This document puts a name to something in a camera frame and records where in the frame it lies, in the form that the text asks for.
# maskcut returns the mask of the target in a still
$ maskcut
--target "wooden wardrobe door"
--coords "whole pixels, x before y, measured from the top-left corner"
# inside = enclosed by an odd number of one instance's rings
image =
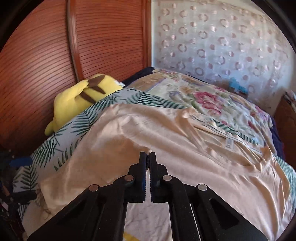
[[[44,0],[0,52],[0,145],[31,154],[46,139],[55,96],[75,84],[66,0]]]
[[[76,0],[75,4],[84,78],[104,73],[122,81],[144,67],[142,8],[145,1]]]
[[[276,108],[274,119],[279,137],[284,144],[285,161],[296,169],[296,113],[284,97]]]

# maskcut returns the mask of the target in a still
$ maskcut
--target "lace curtain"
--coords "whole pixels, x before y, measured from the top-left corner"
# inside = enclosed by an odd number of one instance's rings
[[[228,88],[234,77],[248,99],[273,112],[291,81],[294,55],[263,12],[220,1],[154,1],[153,66]]]

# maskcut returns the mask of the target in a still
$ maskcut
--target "fabric tag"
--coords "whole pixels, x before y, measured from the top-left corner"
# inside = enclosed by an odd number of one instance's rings
[[[226,145],[225,147],[228,148],[228,149],[232,149],[233,148],[233,139],[230,139],[230,138],[226,138]]]
[[[117,81],[117,80],[115,80],[115,82],[116,82],[116,84],[118,84],[119,86],[121,86],[121,87],[125,87],[125,84],[124,84],[124,83],[121,83],[121,82],[119,82],[119,81]]]

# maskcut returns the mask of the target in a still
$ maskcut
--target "metal screw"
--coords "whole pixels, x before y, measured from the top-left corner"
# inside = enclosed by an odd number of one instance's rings
[[[132,176],[132,175],[126,175],[126,176],[124,177],[124,179],[125,179],[126,181],[132,181],[132,180],[133,180],[133,176]]]
[[[172,179],[172,177],[170,175],[163,176],[163,180],[165,180],[165,181],[170,181],[171,179]]]
[[[89,186],[89,190],[91,191],[91,192],[95,192],[95,191],[97,191],[99,189],[99,187],[98,187],[98,185],[96,185],[96,184],[93,184],[93,185],[90,185]]]
[[[206,191],[206,190],[207,190],[207,185],[205,185],[205,184],[199,184],[199,185],[197,186],[197,188],[198,188],[199,190],[201,190],[201,191]]]

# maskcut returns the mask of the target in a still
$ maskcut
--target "floral comforter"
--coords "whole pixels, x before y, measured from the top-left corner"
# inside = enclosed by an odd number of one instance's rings
[[[276,154],[269,114],[239,95],[185,74],[160,69],[136,80],[129,87],[194,107],[200,113],[244,134],[252,143],[268,145]]]

